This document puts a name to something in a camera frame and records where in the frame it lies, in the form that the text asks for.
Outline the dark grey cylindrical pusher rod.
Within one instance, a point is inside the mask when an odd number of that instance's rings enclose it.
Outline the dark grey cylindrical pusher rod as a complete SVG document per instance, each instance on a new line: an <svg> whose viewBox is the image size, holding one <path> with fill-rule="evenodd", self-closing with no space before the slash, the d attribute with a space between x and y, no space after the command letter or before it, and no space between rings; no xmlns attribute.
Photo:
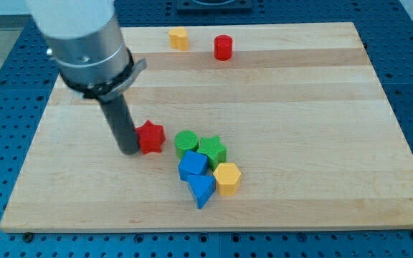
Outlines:
<svg viewBox="0 0 413 258"><path fill-rule="evenodd" d="M98 100L120 151L132 155L139 151L138 134L123 95L109 100Z"/></svg>

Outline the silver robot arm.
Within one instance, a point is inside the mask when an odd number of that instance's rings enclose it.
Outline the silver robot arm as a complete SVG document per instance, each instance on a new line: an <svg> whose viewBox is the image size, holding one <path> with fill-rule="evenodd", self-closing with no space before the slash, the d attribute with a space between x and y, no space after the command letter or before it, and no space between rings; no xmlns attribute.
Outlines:
<svg viewBox="0 0 413 258"><path fill-rule="evenodd" d="M140 149L123 96L147 67L127 48L113 0L26 0L66 86L96 100L126 155Z"/></svg>

